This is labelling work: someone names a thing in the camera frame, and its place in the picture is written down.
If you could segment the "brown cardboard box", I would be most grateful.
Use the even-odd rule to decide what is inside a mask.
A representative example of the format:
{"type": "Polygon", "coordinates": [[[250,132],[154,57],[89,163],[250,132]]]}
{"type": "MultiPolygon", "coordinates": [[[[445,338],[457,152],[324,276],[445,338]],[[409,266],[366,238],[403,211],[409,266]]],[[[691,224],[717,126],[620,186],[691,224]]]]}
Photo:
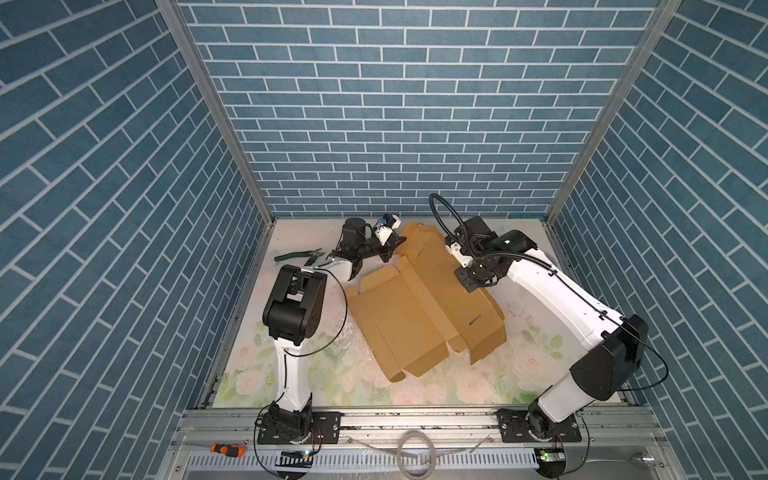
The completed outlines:
{"type": "Polygon", "coordinates": [[[391,382],[419,377],[449,357],[468,352],[474,364],[507,341],[505,319],[492,295],[468,292],[455,275],[460,264],[435,226],[411,222],[397,259],[346,291],[350,313],[391,382]]]}

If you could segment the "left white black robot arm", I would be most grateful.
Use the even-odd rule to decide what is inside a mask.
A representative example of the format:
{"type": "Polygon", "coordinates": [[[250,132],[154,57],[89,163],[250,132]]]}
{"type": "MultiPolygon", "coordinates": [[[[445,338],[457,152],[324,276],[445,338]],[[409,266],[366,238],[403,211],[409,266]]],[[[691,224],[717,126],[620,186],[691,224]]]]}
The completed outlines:
{"type": "Polygon", "coordinates": [[[262,315],[277,356],[277,392],[262,414],[260,442],[298,444],[320,434],[321,426],[313,419],[309,360],[321,350],[310,349],[308,340],[321,321],[327,282],[342,286],[371,257],[388,262],[405,242],[398,233],[400,225],[400,217],[390,213],[375,224],[349,218],[325,262],[319,261],[320,250],[307,251],[308,263],[283,265],[278,271],[262,315]]]}

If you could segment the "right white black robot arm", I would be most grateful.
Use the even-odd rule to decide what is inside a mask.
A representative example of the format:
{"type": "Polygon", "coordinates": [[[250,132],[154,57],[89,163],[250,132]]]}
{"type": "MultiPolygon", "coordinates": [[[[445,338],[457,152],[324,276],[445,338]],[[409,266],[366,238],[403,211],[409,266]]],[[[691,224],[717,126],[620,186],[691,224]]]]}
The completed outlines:
{"type": "Polygon", "coordinates": [[[547,307],[586,350],[528,407],[524,424],[530,437],[554,439],[578,410],[609,399],[640,368],[650,349],[647,322],[598,301],[523,232],[498,235],[475,216],[445,233],[446,248],[460,264],[455,276],[467,291],[508,279],[547,307]]]}

